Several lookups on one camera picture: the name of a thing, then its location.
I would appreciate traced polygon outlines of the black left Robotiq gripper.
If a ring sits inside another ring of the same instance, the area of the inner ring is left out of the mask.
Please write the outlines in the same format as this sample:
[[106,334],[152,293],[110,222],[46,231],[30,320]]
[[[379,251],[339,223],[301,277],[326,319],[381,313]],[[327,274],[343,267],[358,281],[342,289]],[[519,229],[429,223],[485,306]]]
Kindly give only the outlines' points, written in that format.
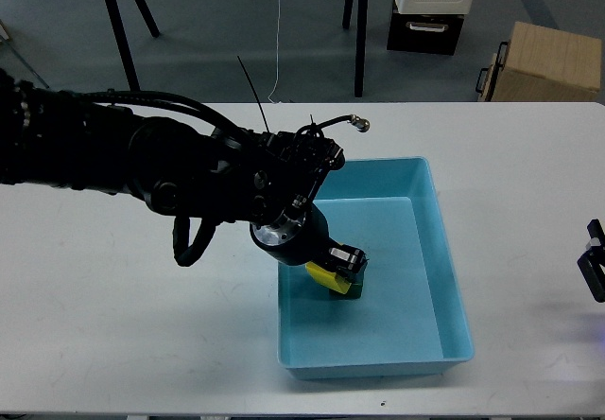
[[359,248],[340,245],[330,238],[328,222],[312,204],[297,219],[285,215],[270,225],[250,225],[254,244],[288,266],[317,261],[327,254],[327,270],[345,280],[362,280],[368,265],[367,255]]

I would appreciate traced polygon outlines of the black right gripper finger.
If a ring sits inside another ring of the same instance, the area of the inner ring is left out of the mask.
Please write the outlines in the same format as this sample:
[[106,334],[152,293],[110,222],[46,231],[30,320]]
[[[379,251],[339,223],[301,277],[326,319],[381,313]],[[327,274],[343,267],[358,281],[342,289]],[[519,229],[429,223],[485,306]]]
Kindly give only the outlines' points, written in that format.
[[586,251],[578,259],[578,266],[594,299],[604,302],[604,230],[598,219],[587,225],[590,236]]

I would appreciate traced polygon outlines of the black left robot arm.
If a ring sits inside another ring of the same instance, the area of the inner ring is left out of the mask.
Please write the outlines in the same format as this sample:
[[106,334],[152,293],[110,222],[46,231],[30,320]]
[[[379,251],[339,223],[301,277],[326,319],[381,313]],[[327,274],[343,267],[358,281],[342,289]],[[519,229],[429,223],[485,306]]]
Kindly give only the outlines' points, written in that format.
[[278,261],[360,283],[365,253],[334,241],[314,203],[344,163],[322,124],[257,133],[173,94],[52,92],[1,78],[2,183],[131,194],[174,218],[174,256],[184,267],[201,258],[218,225],[246,221]]

